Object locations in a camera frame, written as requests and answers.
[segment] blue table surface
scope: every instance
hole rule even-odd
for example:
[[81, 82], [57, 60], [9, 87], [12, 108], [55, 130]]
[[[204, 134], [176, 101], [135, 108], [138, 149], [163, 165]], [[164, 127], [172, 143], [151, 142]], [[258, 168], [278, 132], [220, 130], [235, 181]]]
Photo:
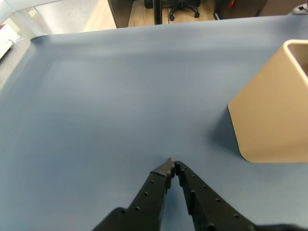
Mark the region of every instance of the blue table surface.
[[[308, 17], [32, 40], [0, 92], [0, 230], [91, 231], [170, 156], [256, 224], [308, 227], [308, 165], [253, 164], [228, 102]], [[193, 230], [173, 179], [162, 231]]]

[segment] red object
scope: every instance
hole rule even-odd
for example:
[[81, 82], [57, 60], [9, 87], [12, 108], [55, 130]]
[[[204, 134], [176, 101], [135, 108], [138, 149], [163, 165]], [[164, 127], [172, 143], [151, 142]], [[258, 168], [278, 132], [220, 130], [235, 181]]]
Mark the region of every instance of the red object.
[[234, 2], [235, 0], [231, 0], [230, 4], [229, 4], [229, 8], [233, 7], [234, 6]]

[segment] beige container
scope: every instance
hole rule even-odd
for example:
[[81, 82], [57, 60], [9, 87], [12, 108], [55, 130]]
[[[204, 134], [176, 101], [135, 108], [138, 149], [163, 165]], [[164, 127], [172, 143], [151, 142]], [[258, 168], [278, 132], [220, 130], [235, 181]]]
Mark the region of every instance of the beige container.
[[308, 40], [289, 40], [228, 105], [242, 156], [308, 162]]

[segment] black pole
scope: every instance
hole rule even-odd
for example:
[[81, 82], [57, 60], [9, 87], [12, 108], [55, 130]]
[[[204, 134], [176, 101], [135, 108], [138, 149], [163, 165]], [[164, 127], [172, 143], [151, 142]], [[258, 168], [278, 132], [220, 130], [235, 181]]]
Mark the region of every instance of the black pole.
[[162, 0], [153, 0], [155, 25], [163, 23], [163, 4]]

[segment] wooden floor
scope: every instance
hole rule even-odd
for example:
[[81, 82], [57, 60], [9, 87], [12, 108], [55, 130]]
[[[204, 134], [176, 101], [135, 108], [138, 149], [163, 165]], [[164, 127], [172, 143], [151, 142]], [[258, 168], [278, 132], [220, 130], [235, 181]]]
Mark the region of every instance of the wooden floor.
[[83, 32], [116, 29], [115, 25], [108, 0], [98, 0], [92, 14], [83, 28]]
[[[169, 20], [169, 11], [171, 9], [163, 9], [163, 24], [169, 23], [184, 23], [184, 22], [198, 22], [215, 20], [213, 16], [214, 9], [211, 0], [201, 0], [198, 8], [200, 16], [194, 17], [194, 12], [188, 9], [182, 9], [174, 13], [175, 20]], [[154, 25], [154, 11], [153, 9], [146, 9], [143, 0], [135, 0], [130, 13], [128, 27], [132, 26], [150, 26]], [[96, 31], [116, 29], [114, 19], [109, 8], [107, 0], [98, 0], [96, 7], [90, 15], [83, 31]]]

